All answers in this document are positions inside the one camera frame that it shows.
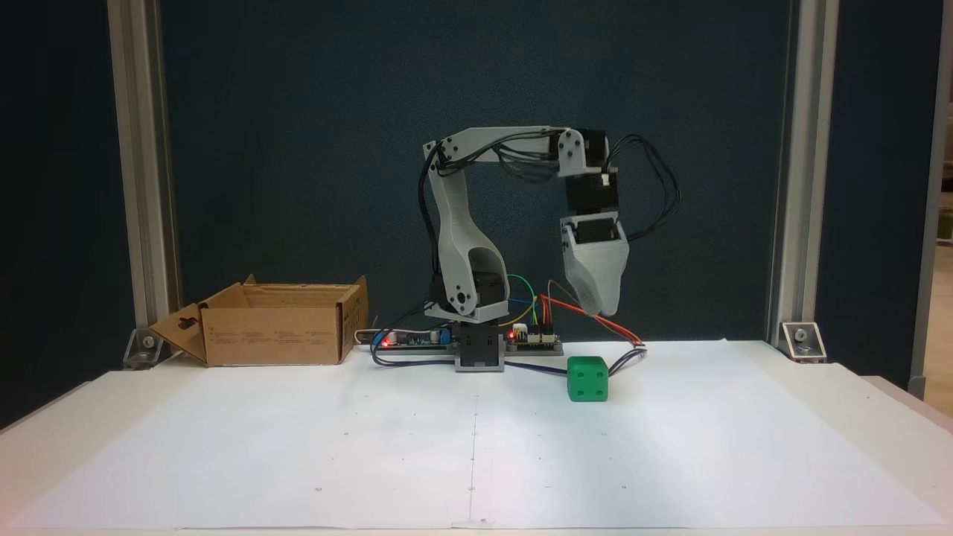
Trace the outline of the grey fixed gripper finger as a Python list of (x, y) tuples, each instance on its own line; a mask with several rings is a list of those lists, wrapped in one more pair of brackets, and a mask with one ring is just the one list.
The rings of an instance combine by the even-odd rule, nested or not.
[(563, 240), (565, 278), (573, 286), (581, 308), (592, 315), (616, 315), (628, 258), (626, 240), (583, 244)]

